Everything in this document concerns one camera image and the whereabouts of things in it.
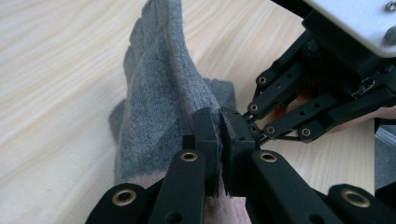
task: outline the bolt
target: bolt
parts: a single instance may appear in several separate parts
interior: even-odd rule
[[[392,0],[387,4],[387,9],[389,11],[396,11],[396,0]]]

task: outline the wood grain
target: wood grain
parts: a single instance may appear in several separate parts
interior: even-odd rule
[[[107,118],[125,97],[122,60],[146,1],[2,1],[0,222],[83,223],[113,183]],[[245,112],[255,77],[303,31],[269,1],[183,1],[205,77],[231,80]],[[273,142],[314,188],[373,192],[372,122],[312,144]]]

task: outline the wooden table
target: wooden table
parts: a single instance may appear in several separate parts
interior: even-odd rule
[[[122,60],[145,0],[3,1],[0,7],[0,222],[83,223],[113,185],[108,115],[126,95]],[[231,80],[245,112],[255,77],[303,31],[266,0],[183,1],[204,77]],[[373,123],[311,144],[271,142],[313,188],[374,192]]]

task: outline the robotic hand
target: robotic hand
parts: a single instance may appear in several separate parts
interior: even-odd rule
[[[396,220],[396,183],[375,197],[349,185],[333,186],[325,196],[312,190],[281,155],[260,150],[271,139],[310,142],[339,124],[395,106],[396,28],[381,40],[385,46],[375,45],[378,40],[352,37],[353,29],[336,25],[337,12],[323,9],[331,1],[274,2],[303,17],[306,32],[257,77],[247,112],[223,108],[218,139],[210,108],[197,111],[194,136],[184,137],[184,150],[174,156],[166,177],[148,189],[134,184],[110,189],[87,223],[203,223],[205,196],[217,195],[220,160],[226,192],[247,198],[252,223]],[[257,120],[277,106],[286,107],[306,87],[315,90],[314,99],[259,128]],[[221,155],[219,142],[224,145]]]
[[[244,118],[260,144],[270,139],[310,142],[337,125],[396,105],[396,48],[383,44],[385,49],[368,49],[362,44],[364,39],[358,41],[308,4],[274,2],[303,17],[306,31],[256,79],[254,98]],[[307,2],[321,10],[327,1]],[[396,28],[393,30],[387,34],[396,36]],[[386,46],[390,52],[384,53],[381,50],[388,50]],[[279,105],[287,107],[303,88],[314,90],[316,97],[262,130],[258,128],[256,120]]]

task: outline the brass grommet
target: brass grommet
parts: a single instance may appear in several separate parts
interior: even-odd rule
[[[301,133],[303,134],[303,136],[309,136],[309,135],[311,135],[311,130],[309,130],[309,129],[303,129],[303,130],[301,131]]]
[[[349,197],[350,195],[358,197],[359,200],[356,201],[354,199],[351,199]],[[370,204],[371,204],[370,201],[366,197],[364,197],[360,193],[355,192],[355,191],[350,190],[350,189],[343,189],[343,191],[341,191],[341,196],[343,197],[343,199],[345,201],[347,201],[348,203],[351,203],[351,204],[353,204],[353,205],[355,205],[357,207],[366,208],[366,207],[369,207]]]
[[[268,127],[267,128],[268,133],[275,133],[275,128],[274,127]]]
[[[274,162],[277,160],[277,157],[271,153],[263,152],[260,154],[260,159],[262,159],[262,161]]]
[[[125,206],[132,203],[136,199],[136,192],[132,189],[120,189],[112,199],[116,206]]]
[[[266,79],[265,77],[260,77],[260,78],[259,78],[259,82],[260,82],[261,84],[264,84],[265,82],[267,82],[267,79]]]
[[[196,161],[198,159],[198,155],[192,152],[183,153],[180,158],[183,161]]]
[[[259,107],[257,105],[251,105],[250,109],[251,109],[251,111],[256,111],[259,109]]]

